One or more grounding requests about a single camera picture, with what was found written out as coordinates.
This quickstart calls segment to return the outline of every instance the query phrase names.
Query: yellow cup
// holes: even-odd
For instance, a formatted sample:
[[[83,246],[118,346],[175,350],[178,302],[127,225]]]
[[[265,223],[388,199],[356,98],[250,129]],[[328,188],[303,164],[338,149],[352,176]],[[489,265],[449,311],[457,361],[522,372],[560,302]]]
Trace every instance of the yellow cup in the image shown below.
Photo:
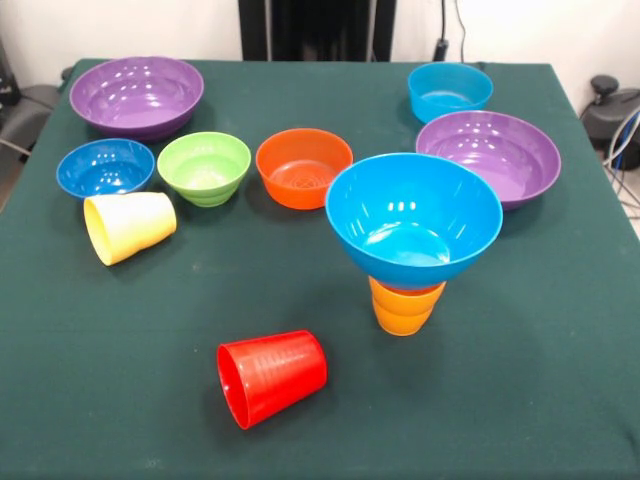
[[[164,193],[96,195],[84,201],[84,220],[98,258],[118,263],[176,231],[176,212]]]

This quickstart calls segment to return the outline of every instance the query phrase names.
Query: plastic cup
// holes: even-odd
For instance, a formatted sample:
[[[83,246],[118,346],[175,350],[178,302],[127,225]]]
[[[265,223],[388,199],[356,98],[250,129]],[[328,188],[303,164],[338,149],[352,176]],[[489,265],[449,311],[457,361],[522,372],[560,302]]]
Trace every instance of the plastic cup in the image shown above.
[[[107,266],[164,240],[177,227],[169,197],[153,192],[89,197],[84,219],[91,244]]]
[[[222,344],[217,363],[222,392],[243,430],[327,383],[324,352],[306,330]]]
[[[391,335],[407,336],[420,330],[429,319],[446,282],[422,290],[404,291],[369,277],[369,285],[373,311],[380,327]]]

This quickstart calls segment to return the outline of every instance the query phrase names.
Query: orange bowl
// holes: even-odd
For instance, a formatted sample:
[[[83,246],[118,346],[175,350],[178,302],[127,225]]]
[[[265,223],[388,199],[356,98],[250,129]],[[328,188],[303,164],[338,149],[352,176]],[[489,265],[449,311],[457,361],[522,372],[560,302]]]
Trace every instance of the orange bowl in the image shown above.
[[[256,167],[271,198],[296,210],[323,207],[329,185],[351,164],[347,142],[315,128],[276,133],[256,153]]]

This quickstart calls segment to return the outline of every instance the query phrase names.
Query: plastic bowl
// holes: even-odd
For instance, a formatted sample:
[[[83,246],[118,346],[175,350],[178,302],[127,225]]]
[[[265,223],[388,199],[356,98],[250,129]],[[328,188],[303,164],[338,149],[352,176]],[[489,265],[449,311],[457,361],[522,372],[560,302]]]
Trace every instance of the plastic bowl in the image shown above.
[[[493,243],[502,208],[471,170],[439,157],[391,153],[355,163],[327,193],[327,216],[369,276],[400,290],[445,282]]]
[[[462,63],[429,63],[409,75],[411,108],[423,123],[447,113],[480,110],[492,94],[489,76]]]
[[[220,132],[180,137],[158,157],[158,173],[164,181],[199,207],[216,207],[229,200],[249,165],[249,147],[240,139]]]
[[[473,170],[498,194],[505,210],[532,200],[560,176],[558,149],[541,130],[502,113],[459,112],[426,125],[416,151]]]
[[[271,198],[297,210],[323,207],[329,185],[352,163],[347,142],[315,128],[276,133],[256,153],[256,166]]]
[[[88,70],[69,97],[75,112],[105,135],[157,141],[187,123],[203,92],[202,75],[188,63],[130,57]]]
[[[65,156],[56,171],[58,185],[69,195],[129,193],[147,186],[156,161],[141,143],[108,138],[84,144]]]

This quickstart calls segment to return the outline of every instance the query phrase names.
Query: orange cup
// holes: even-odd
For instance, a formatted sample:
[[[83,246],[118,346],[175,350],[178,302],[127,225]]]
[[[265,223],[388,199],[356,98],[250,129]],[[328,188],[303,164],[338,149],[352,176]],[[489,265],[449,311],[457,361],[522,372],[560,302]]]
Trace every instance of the orange cup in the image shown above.
[[[391,335],[413,335],[426,323],[446,282],[423,290],[387,287],[369,277],[373,311],[383,330]]]

